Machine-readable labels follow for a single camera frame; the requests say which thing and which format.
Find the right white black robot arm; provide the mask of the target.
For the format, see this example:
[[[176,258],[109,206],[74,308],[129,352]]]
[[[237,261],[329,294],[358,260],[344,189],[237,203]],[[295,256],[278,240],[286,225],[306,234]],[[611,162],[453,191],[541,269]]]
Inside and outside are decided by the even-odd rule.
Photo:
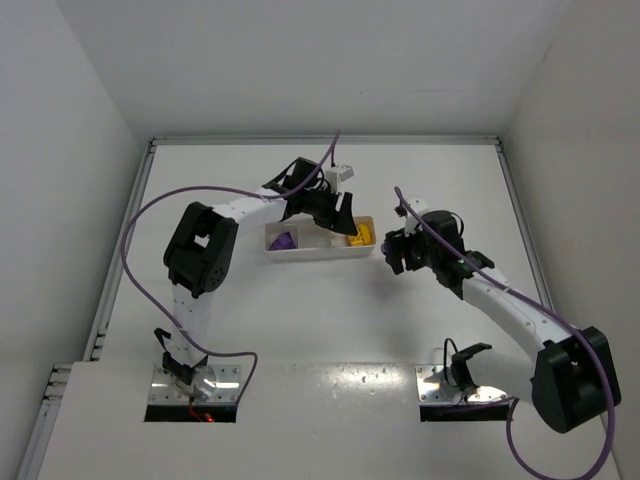
[[[567,330],[540,305],[507,285],[494,262],[468,250],[462,227],[446,210],[410,214],[398,206],[404,227],[385,235],[382,252],[395,274],[430,269],[438,283],[478,309],[525,352],[506,360],[479,342],[451,357],[445,375],[469,393],[489,385],[531,404],[552,430],[567,433],[621,402],[606,336],[597,328]]]

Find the metal base plate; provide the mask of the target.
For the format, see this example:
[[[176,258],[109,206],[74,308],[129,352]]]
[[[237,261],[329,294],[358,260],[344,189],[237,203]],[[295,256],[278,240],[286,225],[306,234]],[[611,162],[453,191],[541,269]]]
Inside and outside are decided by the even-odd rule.
[[[462,392],[445,381],[442,371],[442,364],[415,367],[418,401],[421,406],[471,407],[502,404],[510,400],[505,392],[489,386],[474,387]]]
[[[236,402],[240,393],[240,367],[210,365],[198,367],[189,385],[177,380],[167,369],[156,367],[148,392],[154,406],[223,406]]]

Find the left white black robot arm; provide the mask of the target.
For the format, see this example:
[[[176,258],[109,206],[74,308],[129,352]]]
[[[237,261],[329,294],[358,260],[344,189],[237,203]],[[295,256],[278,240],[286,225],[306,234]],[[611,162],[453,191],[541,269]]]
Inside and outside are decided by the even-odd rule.
[[[346,165],[322,170],[303,157],[295,159],[258,190],[228,203],[188,205],[164,253],[174,296],[172,332],[157,329],[164,348],[162,366],[177,382],[191,386],[210,356],[191,342],[210,321],[213,292],[226,279],[236,240],[270,223],[309,215],[318,227],[348,236],[357,234],[352,198],[340,185],[353,176]]]

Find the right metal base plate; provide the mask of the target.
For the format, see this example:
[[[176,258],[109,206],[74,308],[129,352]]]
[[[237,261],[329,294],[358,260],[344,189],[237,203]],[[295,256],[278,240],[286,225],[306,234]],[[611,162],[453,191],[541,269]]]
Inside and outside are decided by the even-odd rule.
[[[474,387],[462,392],[445,381],[442,371],[442,364],[415,367],[418,401],[421,406],[471,407],[502,404],[510,400],[505,392],[489,386]]]

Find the white three-compartment tray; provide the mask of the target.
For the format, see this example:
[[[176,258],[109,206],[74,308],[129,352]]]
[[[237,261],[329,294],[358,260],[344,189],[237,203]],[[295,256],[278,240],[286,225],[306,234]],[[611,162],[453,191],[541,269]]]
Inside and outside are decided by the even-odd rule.
[[[356,216],[356,226],[366,223],[374,234],[375,243],[370,246],[350,247],[347,235],[334,233],[320,228],[312,220],[294,219],[267,224],[264,229],[264,252],[275,262],[304,262],[325,260],[347,260],[369,256],[377,246],[376,229],[372,216]],[[290,231],[296,240],[293,250],[269,251],[269,245],[275,237]]]

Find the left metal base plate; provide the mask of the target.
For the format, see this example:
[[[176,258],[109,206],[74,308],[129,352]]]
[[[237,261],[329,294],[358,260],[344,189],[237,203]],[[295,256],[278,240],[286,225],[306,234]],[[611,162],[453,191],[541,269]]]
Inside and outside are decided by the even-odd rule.
[[[198,367],[189,385],[177,380],[167,369],[156,367],[148,392],[154,406],[223,406],[236,402],[240,393],[240,367],[210,365]]]

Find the yellow rounded lego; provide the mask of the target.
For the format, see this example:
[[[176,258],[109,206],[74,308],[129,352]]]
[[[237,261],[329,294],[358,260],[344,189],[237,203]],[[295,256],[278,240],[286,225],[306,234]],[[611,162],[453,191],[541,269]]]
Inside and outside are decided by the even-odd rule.
[[[356,226],[356,234],[347,237],[350,247],[370,246],[375,243],[374,234],[366,223],[359,223]]]

